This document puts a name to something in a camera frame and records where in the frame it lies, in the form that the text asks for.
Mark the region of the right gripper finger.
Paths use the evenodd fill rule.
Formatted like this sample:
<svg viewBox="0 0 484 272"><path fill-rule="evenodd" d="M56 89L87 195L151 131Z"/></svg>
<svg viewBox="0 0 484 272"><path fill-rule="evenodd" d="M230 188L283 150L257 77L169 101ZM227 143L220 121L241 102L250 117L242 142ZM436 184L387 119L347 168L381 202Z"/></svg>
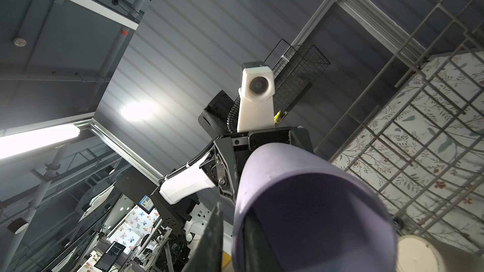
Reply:
<svg viewBox="0 0 484 272"><path fill-rule="evenodd" d="M200 239L199 246L185 265L184 272L221 272L223 261L223 208L218 202Z"/></svg>

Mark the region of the beige plastic cup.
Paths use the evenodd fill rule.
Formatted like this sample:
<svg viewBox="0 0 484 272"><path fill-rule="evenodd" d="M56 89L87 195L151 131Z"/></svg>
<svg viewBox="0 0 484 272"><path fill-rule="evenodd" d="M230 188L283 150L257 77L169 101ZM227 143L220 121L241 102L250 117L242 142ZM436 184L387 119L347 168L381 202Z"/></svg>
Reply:
<svg viewBox="0 0 484 272"><path fill-rule="evenodd" d="M397 271L483 271L483 258L415 235L398 239Z"/></svg>

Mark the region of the grey wire dish rack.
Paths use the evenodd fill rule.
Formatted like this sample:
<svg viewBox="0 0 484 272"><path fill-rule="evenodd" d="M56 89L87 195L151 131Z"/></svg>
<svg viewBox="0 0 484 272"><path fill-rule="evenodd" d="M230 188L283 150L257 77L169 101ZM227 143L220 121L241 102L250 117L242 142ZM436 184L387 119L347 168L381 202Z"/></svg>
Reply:
<svg viewBox="0 0 484 272"><path fill-rule="evenodd" d="M400 235L483 255L483 0L430 0L409 29L344 9L391 52L315 153L368 185Z"/></svg>

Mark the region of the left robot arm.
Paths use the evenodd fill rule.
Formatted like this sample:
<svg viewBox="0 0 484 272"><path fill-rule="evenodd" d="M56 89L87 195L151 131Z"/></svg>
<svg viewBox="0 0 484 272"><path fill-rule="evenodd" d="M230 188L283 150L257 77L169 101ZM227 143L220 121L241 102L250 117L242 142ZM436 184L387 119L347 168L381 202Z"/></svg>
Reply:
<svg viewBox="0 0 484 272"><path fill-rule="evenodd" d="M265 144L283 143L312 151L309 133L302 127L229 133L223 122L234 117L235 104L220 91L203 109L199 123L212 141L185 166L165 176L160 186L165 207L208 188L217 188L223 198L236 203L243 168L250 155Z"/></svg>

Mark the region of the purple plastic cup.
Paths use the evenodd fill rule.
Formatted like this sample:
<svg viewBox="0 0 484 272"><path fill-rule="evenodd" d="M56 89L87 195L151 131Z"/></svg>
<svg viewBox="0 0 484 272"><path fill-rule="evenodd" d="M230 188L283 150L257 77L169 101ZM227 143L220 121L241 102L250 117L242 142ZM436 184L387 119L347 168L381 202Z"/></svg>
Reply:
<svg viewBox="0 0 484 272"><path fill-rule="evenodd" d="M284 271L394 271L392 218L362 181L301 148L259 147L239 183L232 256L247 269L245 220L255 213Z"/></svg>

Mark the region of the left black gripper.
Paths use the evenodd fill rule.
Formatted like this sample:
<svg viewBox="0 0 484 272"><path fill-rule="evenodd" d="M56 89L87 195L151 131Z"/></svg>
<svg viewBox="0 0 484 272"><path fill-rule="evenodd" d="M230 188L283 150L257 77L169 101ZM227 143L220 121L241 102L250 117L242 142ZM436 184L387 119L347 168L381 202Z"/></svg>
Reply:
<svg viewBox="0 0 484 272"><path fill-rule="evenodd" d="M243 168L254 151L270 143L282 143L313 153L308 131L303 127L276 127L231 133L217 138L202 160L201 170L219 188L224 198L236 198Z"/></svg>

